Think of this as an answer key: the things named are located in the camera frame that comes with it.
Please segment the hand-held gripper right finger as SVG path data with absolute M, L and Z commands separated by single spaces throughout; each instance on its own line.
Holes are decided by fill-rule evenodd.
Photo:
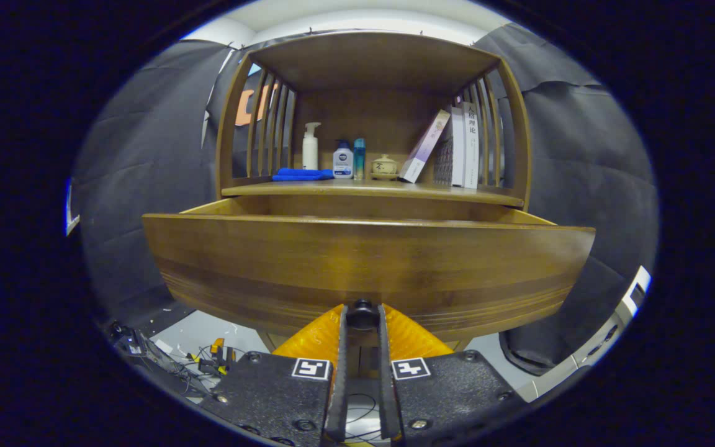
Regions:
M 378 312 L 381 436 L 393 446 L 467 446 L 527 413 L 478 351 L 452 351 L 401 312 Z

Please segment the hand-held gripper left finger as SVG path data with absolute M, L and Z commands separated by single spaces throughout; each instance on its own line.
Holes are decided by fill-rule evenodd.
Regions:
M 244 354 L 201 409 L 257 445 L 337 445 L 347 412 L 346 313 L 337 305 L 273 353 Z

